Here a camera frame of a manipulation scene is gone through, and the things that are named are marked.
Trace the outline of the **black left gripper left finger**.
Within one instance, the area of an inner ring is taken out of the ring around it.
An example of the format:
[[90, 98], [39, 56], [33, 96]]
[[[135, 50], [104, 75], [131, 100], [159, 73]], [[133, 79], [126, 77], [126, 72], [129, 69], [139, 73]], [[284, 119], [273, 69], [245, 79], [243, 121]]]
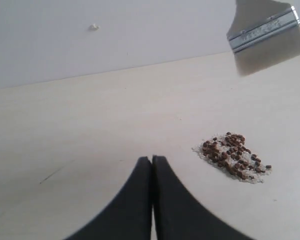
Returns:
[[152, 164], [140, 157], [112, 201], [68, 240], [149, 240], [152, 229]]

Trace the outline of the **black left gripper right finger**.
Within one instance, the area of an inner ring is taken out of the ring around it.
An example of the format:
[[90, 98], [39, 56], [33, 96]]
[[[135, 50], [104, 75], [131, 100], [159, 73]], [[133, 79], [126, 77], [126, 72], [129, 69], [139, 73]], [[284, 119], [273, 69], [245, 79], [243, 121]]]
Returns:
[[241, 240], [186, 189], [164, 156], [152, 157], [153, 209], [158, 240]]

